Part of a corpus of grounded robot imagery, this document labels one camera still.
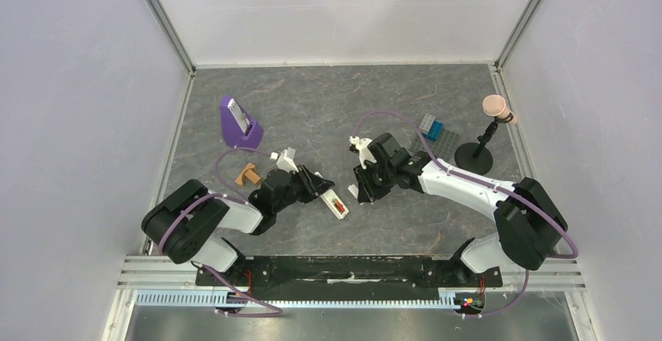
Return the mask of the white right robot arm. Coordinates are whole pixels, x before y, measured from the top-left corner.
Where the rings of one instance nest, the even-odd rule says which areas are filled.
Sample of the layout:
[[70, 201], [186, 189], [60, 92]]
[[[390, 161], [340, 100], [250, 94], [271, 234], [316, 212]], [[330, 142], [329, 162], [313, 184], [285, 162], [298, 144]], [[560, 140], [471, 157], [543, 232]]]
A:
[[450, 272], [461, 285], [470, 285], [483, 272], [501, 265], [538, 270], [568, 230], [549, 195], [532, 178], [499, 181], [424, 151], [412, 155], [389, 133], [374, 140], [352, 136], [349, 142], [359, 158], [353, 169], [359, 203], [373, 203], [398, 186], [454, 201], [495, 224], [495, 233], [470, 239], [454, 254]]

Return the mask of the white battery cover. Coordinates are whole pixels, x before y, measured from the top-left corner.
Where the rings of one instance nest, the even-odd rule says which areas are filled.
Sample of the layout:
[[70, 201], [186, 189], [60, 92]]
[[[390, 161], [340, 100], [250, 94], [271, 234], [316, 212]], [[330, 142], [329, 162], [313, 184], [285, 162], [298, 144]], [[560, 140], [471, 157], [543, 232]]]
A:
[[349, 185], [349, 186], [347, 187], [347, 189], [348, 189], [348, 191], [352, 194], [352, 196], [353, 196], [354, 198], [358, 199], [358, 193], [359, 193], [359, 190], [358, 190], [358, 187], [357, 187], [356, 185], [351, 184], [351, 185]]

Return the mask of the red orange battery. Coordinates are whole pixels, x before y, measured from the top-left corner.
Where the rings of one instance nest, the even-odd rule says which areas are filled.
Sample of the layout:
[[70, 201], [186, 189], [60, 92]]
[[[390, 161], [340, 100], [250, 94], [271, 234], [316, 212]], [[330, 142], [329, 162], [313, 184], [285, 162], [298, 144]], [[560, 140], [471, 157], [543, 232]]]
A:
[[346, 208], [344, 207], [343, 203], [340, 200], [334, 199], [333, 204], [334, 204], [334, 207], [336, 208], [336, 210], [340, 214], [343, 214], [346, 211]]

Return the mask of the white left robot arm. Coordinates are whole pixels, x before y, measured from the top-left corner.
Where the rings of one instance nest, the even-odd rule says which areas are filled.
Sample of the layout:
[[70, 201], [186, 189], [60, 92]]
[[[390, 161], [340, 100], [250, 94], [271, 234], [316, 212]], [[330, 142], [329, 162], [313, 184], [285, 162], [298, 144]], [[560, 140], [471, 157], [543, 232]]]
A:
[[215, 231], [259, 236], [275, 225], [279, 212], [310, 203], [334, 186], [303, 165], [294, 171], [271, 170], [245, 201], [213, 193], [190, 179], [144, 216], [141, 230], [173, 263], [209, 266], [226, 285], [235, 285], [245, 273], [242, 254]]

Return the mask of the white remote control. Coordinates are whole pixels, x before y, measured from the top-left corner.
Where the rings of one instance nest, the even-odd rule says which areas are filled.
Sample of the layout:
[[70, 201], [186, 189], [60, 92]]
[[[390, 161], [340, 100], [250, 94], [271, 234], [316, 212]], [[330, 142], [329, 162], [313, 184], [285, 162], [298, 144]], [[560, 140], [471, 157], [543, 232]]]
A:
[[[324, 194], [320, 195], [320, 198], [322, 199], [322, 201], [325, 203], [325, 205], [329, 208], [329, 210], [334, 214], [334, 216], [337, 219], [342, 220], [348, 215], [348, 213], [349, 213], [348, 207], [345, 205], [345, 203], [342, 202], [342, 200], [340, 199], [340, 197], [336, 194], [336, 192], [334, 190], [326, 191]], [[336, 210], [336, 208], [334, 207], [334, 204], [333, 204], [334, 199], [338, 199], [343, 203], [344, 207], [346, 208], [346, 211], [343, 214], [340, 214]]]

